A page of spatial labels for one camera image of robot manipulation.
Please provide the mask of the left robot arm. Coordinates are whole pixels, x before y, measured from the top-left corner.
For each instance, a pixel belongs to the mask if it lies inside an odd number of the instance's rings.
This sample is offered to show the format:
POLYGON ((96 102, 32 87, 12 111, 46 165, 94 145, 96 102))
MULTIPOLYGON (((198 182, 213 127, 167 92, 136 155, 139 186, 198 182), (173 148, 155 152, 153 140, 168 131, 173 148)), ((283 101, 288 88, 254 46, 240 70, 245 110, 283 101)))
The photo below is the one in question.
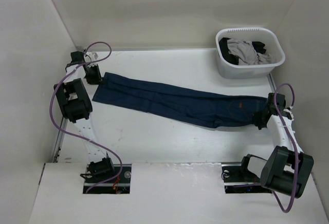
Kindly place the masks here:
POLYGON ((86 173, 80 176, 86 183, 110 182, 116 178, 117 172, 108 150, 96 145, 97 137, 91 120, 93 106, 83 82, 86 80, 89 85, 103 83, 99 66, 91 62, 98 56, 81 51, 74 51, 70 56, 71 62, 65 68, 65 80, 53 88, 63 117, 78 129, 78 137, 83 137, 87 149, 90 163, 86 173))

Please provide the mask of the navy blue trousers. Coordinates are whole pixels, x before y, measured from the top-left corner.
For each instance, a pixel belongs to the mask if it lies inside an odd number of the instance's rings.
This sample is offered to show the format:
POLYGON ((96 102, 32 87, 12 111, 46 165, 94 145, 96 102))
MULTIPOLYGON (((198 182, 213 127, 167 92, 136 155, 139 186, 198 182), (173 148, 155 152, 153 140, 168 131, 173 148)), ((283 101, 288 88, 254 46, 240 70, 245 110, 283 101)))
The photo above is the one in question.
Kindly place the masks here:
POLYGON ((251 125, 267 103, 265 97, 227 96, 108 72, 93 101, 212 129, 251 125))

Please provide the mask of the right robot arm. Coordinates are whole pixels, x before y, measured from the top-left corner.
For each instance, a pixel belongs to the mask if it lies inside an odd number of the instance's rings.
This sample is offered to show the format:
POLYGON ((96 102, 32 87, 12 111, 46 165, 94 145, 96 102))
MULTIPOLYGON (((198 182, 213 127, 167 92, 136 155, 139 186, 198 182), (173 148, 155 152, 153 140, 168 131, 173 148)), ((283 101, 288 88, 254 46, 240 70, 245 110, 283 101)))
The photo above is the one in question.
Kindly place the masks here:
POLYGON ((274 150, 257 176, 257 168, 249 163, 252 155, 243 157, 238 169, 246 182, 259 183, 261 187, 287 196, 300 198, 314 165, 312 156, 303 153, 296 142, 291 124, 291 108, 285 107, 285 96, 269 93, 265 108, 253 114, 253 124, 258 129, 267 128, 272 135, 274 150))

